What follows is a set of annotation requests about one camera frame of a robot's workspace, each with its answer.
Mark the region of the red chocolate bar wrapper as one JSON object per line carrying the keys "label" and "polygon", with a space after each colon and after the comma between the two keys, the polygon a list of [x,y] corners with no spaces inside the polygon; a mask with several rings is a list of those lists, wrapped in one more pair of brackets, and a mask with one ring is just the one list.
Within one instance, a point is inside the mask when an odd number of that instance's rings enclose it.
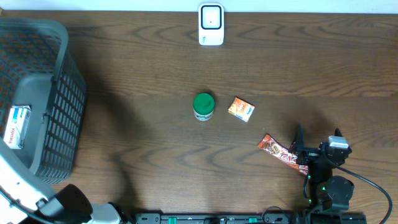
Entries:
{"label": "red chocolate bar wrapper", "polygon": [[296,163],[297,156],[290,152],[286,147],[277,142],[270,134],[266,134],[259,142],[257,147],[268,152],[287,166],[300,172],[302,175],[308,175],[308,166],[298,165]]}

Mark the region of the orange snack packet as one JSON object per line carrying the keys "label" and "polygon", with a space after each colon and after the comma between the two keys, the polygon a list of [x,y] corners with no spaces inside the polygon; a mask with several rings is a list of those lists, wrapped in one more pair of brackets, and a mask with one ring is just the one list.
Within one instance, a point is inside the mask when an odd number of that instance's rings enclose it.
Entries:
{"label": "orange snack packet", "polygon": [[228,113],[243,120],[244,122],[248,122],[254,109],[255,106],[252,104],[235,97],[231,106],[228,108]]}

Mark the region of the green lid jar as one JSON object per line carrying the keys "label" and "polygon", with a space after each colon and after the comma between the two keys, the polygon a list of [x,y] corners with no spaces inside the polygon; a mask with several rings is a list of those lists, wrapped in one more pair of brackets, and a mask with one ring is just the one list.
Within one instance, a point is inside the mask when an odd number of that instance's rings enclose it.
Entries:
{"label": "green lid jar", "polygon": [[215,100],[208,93],[198,94],[193,101],[193,112],[196,119],[200,121],[209,120],[215,110]]}

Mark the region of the white blue medicine box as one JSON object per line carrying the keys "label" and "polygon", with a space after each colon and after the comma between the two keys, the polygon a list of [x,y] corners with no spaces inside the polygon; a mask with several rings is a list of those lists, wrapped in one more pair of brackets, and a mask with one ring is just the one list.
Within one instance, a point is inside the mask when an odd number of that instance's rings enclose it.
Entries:
{"label": "white blue medicine box", "polygon": [[12,106],[6,123],[3,140],[10,149],[20,150],[24,147],[31,108],[29,105]]}

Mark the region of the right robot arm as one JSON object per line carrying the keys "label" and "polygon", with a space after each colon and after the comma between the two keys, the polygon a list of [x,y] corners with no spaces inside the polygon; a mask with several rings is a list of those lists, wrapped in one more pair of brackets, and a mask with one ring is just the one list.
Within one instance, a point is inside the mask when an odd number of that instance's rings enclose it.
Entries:
{"label": "right robot arm", "polygon": [[333,175],[333,169],[343,165],[352,153],[339,129],[318,147],[307,147],[302,128],[298,127],[289,151],[297,156],[296,164],[308,168],[303,194],[312,209],[325,213],[341,213],[349,209],[354,185],[342,176]]}

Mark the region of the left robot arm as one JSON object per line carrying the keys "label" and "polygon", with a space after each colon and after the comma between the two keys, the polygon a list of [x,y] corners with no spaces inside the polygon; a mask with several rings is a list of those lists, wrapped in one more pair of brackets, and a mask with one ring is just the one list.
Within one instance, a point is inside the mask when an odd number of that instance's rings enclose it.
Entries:
{"label": "left robot arm", "polygon": [[90,203],[69,184],[59,192],[36,177],[1,141],[1,223],[135,223],[113,203]]}

